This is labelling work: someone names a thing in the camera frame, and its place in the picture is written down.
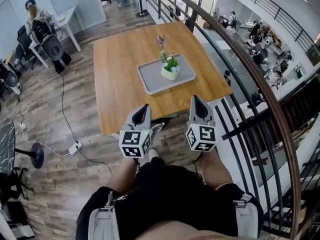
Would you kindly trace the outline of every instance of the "white sneaker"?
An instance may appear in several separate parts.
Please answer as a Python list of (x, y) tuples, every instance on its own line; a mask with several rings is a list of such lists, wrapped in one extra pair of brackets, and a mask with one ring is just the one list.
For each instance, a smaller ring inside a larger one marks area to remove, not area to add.
[(160, 157), (158, 151), (156, 151), (154, 148), (149, 149), (148, 156), (149, 156), (150, 161), (152, 158), (159, 158)]

